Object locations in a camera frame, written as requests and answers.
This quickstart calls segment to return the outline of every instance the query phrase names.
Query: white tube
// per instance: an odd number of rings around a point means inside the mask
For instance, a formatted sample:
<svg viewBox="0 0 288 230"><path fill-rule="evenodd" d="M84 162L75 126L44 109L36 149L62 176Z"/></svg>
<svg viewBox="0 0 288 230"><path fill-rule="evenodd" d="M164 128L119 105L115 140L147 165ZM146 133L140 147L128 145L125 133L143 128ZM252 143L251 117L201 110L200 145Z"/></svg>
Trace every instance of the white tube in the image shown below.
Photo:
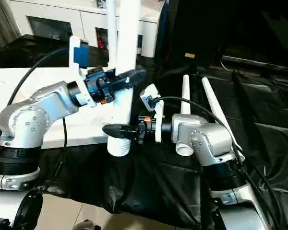
<svg viewBox="0 0 288 230"><path fill-rule="evenodd" d="M135 68L141 0L121 0L120 32L116 75ZM133 89L115 94L112 123L128 124L130 121ZM130 140L108 137L108 152L124 156L130 150Z"/></svg>
<svg viewBox="0 0 288 230"><path fill-rule="evenodd" d="M213 89L209 83L208 78L202 78L202 83L203 83L204 90L205 90L206 96L208 98L208 102L209 102L212 113L223 122L223 124L225 125L225 127L229 131L234 143L240 149L242 149L241 146L238 145L238 143L236 142L236 139L235 139L233 133L231 132L230 126L229 126L227 119L223 113L223 110L222 110L222 108L221 108L221 106L220 106L220 104L216 98L216 95L215 95L215 93L214 93L214 91L213 91ZM241 155L242 160L244 160L245 157L240 152L239 152L239 154Z"/></svg>
<svg viewBox="0 0 288 230"><path fill-rule="evenodd" d="M107 18L108 18L108 50L109 63L108 67L113 69L116 67L117 56L117 29L116 29L116 11L115 1L107 0Z"/></svg>
<svg viewBox="0 0 288 230"><path fill-rule="evenodd" d="M182 98L190 100L190 80L187 74L185 74L182 78ZM180 113L191 114L190 104L181 102Z"/></svg>
<svg viewBox="0 0 288 230"><path fill-rule="evenodd" d="M182 98L190 100L190 79L187 74L182 77ZM180 107L181 114L191 114L191 107L189 103L181 102ZM176 143L176 152L181 156L191 156L193 154L193 148L189 145Z"/></svg>

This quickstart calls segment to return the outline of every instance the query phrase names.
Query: red object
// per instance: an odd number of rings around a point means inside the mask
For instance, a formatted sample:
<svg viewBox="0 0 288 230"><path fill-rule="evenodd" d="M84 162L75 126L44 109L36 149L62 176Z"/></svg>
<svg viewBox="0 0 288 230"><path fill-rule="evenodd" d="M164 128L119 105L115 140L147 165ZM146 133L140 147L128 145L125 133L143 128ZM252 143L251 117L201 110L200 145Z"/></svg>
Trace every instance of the red object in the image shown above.
<svg viewBox="0 0 288 230"><path fill-rule="evenodd" d="M105 49L105 44L101 39L101 34L97 33L97 45L99 49Z"/></svg>

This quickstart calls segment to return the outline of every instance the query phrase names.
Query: black cable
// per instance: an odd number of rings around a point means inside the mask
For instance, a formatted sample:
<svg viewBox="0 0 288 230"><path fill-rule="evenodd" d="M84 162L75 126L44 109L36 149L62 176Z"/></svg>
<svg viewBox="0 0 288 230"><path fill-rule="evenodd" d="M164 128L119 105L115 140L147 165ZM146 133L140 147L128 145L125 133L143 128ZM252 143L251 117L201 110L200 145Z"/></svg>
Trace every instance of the black cable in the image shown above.
<svg viewBox="0 0 288 230"><path fill-rule="evenodd" d="M19 81L18 85L16 86L16 88L14 89L13 93L11 94L11 97L7 103L7 106L13 103L13 100L16 96L16 94L18 93L20 87L23 85L23 83L25 82L25 80L29 77L29 75L40 65L42 65L43 63L45 63L50 57L52 57L53 55L62 53L62 52L66 52L68 51L68 48L59 48L56 50L53 50L49 53L47 53L45 56L43 56L40 60L38 60L30 69L29 71L23 76L23 78L21 78L21 80Z"/></svg>
<svg viewBox="0 0 288 230"><path fill-rule="evenodd" d="M188 99L185 99L185 98L182 98L182 97L164 96L164 97L154 98L153 101L156 103L156 102L158 102L158 101L166 100L166 99L179 100L179 101L183 101L183 102L187 102L187 103L189 103L189 104L192 104L192 105L194 105L194 106L202 109L202 110L205 111L206 113L208 113L208 114L209 114L213 119L215 119L220 125L222 125L222 126L224 126L224 127L226 128L226 126L223 124L223 122L222 122L217 116L215 116L213 113L211 113L211 112L210 112L209 110L207 110L206 108L204 108L204 107L200 106L199 104L197 104L197 103L195 103L195 102L192 102L192 101L190 101L190 100L188 100ZM242 160L241 160L241 158L240 158L240 155L239 155L239 153L238 153L238 149L239 149L239 151L240 151L241 153L243 153L243 151L242 151L242 149L240 149L238 146L236 146L236 144L234 143L233 139L232 139L232 143L233 143L232 147L233 147L235 156L236 156L236 158L237 158L237 160L238 160L239 165L242 167L243 164L242 164ZM280 204L279 204L279 202L278 202L278 200L277 200L277 198L276 198L276 195L275 195L273 189L271 188L271 185L269 184L268 180L265 178L265 176L261 174L261 172L257 169L257 167L256 167L254 164L253 164L253 166L254 166L254 168L255 168L255 171L256 171L256 172L260 175L260 177L264 180L264 182L265 182L265 184L267 185L268 190L269 190L272 198L275 200L276 208L277 208L277 210L278 210L278 213L280 214L280 215L279 215L279 216L280 216L280 226L282 226L282 213L283 213L283 212L282 212L281 206L280 206ZM273 220L274 225L277 226L278 229L281 229L281 228L279 227L277 221L276 221L276 218L275 218L274 214L272 213L271 209L269 208L269 205L268 205L267 201L264 199L262 193L260 192L258 186L255 185L255 183L251 180L250 177L249 177L249 179L250 179L250 184L255 188L256 192L257 192L257 193L259 194L259 196L262 198L262 201L263 201L263 202L265 203L265 205L268 207L268 212L269 212L269 214L271 215L271 218L272 218L272 220Z"/></svg>
<svg viewBox="0 0 288 230"><path fill-rule="evenodd" d="M260 178L264 181L266 184L268 191L270 193L270 196L272 197L272 202L274 202L274 205L277 207L277 215L279 216L279 225L283 226L284 225L284 217L283 217L283 212L282 212L282 207L278 201L278 198L276 197L276 194L274 190L272 189L270 183L268 182L267 178L261 173L261 171L257 168L257 166L249 159L247 159L248 163L255 169L256 173L260 176Z"/></svg>
<svg viewBox="0 0 288 230"><path fill-rule="evenodd" d="M59 175L59 173L61 172L62 168L63 168L63 164L64 164L64 161L65 161L65 154L66 154L66 146L67 146L67 129L66 129L66 122L65 122L65 118L63 117L62 118L63 120L63 127L64 127L64 146L63 146L63 152L62 152L62 155L61 155L61 160L57 166L57 169L55 170L53 176L52 176L52 179L50 181L50 183L48 183L46 185L46 187L44 188L44 190L42 191L42 195L49 189L49 187L52 185L52 183L54 182L54 180L57 178L57 176Z"/></svg>
<svg viewBox="0 0 288 230"><path fill-rule="evenodd" d="M260 192L258 186L254 183L254 181L251 179L251 177L248 175L247 172L245 172L245 176L246 176L246 179L247 181L251 184L251 186L255 189L257 195L260 197L260 199L262 200L262 203L264 203L264 205L266 206L266 210L268 211L273 223L274 223L274 226L277 230L281 230L279 224L277 223L277 220L275 218L275 215L274 213L272 212L269 204L267 203L266 199L264 198L263 194Z"/></svg>

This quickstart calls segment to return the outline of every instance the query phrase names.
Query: white table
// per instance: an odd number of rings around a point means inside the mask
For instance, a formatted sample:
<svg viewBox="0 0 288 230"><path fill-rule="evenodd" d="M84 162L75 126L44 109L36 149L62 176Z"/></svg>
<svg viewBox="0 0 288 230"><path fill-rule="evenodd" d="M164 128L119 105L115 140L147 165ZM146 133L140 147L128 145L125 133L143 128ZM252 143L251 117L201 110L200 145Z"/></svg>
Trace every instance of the white table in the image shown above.
<svg viewBox="0 0 288 230"><path fill-rule="evenodd" d="M15 86L29 68L0 69L0 112L5 108ZM37 68L20 88L14 102L20 102L31 96L36 90L59 81L74 81L68 68ZM90 108L79 108L79 112L66 117L67 146L105 143L107 135L102 127L110 122L113 104ZM56 121L45 134L42 148L63 146L64 132L62 120Z"/></svg>

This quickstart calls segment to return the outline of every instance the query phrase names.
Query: black tarp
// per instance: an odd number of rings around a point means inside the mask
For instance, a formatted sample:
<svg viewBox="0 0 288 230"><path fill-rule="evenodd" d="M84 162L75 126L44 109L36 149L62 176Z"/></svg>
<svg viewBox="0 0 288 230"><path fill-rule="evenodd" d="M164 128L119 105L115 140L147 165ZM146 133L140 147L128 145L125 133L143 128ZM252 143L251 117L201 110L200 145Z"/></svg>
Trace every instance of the black tarp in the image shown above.
<svg viewBox="0 0 288 230"><path fill-rule="evenodd" d="M26 47L28 56L35 56L33 50ZM191 99L209 108L202 74L190 76ZM262 172L265 169L288 224L288 80L285 76L249 77L226 71L208 76L244 154ZM169 75L155 84L163 96L180 96L181 77ZM165 105L166 117L179 112L180 103ZM134 100L133 117L141 109L141 101ZM196 108L192 112L209 119ZM41 182L51 179L60 153L61 149L43 150ZM270 202L266 186L250 174ZM194 155L179 156L166 136L162 144L133 143L130 153L120 158L108 154L105 144L69 147L62 172L49 193L103 207L111 213L129 212L178 227L213 229L209 214L215 207L197 159Z"/></svg>

